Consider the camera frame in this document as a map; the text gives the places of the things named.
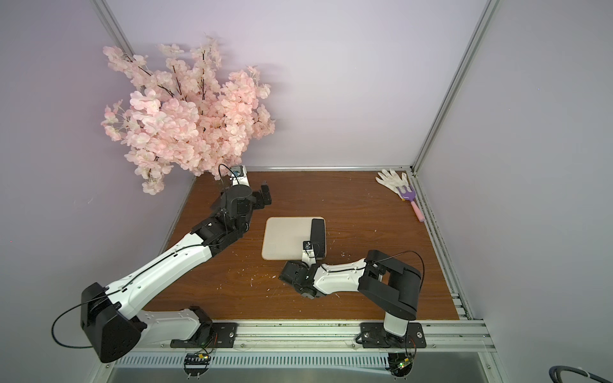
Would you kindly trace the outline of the cream cutting board orange rim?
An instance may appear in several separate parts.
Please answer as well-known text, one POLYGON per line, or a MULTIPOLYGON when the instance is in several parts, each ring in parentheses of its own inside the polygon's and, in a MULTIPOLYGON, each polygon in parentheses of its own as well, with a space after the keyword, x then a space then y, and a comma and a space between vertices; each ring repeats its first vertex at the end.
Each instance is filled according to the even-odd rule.
POLYGON ((267 261, 301 260, 303 242, 311 239, 313 217, 271 217, 266 221, 262 258, 267 261))

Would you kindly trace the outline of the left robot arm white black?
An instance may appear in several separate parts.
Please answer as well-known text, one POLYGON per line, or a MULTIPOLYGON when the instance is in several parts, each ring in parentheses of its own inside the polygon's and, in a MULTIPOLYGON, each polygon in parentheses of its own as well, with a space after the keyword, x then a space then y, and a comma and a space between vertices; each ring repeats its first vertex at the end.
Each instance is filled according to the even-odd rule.
POLYGON ((206 347, 215 338, 212 319, 190 306, 174 312, 146 311, 164 289, 240 240, 254 211, 272 203, 270 188, 245 184, 227 188, 212 214, 169 250, 137 271, 103 287, 95 282, 81 293, 81 328, 99 360, 115 362, 137 346, 169 343, 172 347, 206 347))

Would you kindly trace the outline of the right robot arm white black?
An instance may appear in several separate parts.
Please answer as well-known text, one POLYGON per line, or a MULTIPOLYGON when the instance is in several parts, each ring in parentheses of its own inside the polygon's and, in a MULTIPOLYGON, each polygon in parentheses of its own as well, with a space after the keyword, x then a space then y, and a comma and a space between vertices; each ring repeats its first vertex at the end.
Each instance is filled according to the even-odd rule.
POLYGON ((422 257, 420 269, 398 259, 406 253, 387 255, 370 250, 353 263, 330 265, 319 262, 314 252, 306 251, 302 260, 286 262, 279 279, 310 299, 340 292, 360 293, 385 311, 383 330, 387 334, 406 337, 409 322, 417 318, 426 277, 422 257))

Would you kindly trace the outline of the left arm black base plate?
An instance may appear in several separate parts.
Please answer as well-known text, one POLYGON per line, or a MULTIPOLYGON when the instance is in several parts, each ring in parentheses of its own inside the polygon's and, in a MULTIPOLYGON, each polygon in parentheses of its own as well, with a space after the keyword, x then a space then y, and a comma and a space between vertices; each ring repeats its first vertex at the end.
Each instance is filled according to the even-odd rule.
POLYGON ((236 322, 204 323, 187 340, 174 339, 170 342, 171 348, 199 348, 199 349, 231 349, 236 341, 238 324, 236 322))

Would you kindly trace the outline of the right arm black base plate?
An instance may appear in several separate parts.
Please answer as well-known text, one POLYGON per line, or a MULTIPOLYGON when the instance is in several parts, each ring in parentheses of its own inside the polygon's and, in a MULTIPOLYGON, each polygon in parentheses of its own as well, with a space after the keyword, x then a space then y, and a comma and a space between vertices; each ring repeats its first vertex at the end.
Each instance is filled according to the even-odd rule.
POLYGON ((402 336, 385 331, 383 322, 363 322, 354 341, 366 349, 425 349, 427 346, 425 332, 418 322, 409 322, 402 336))

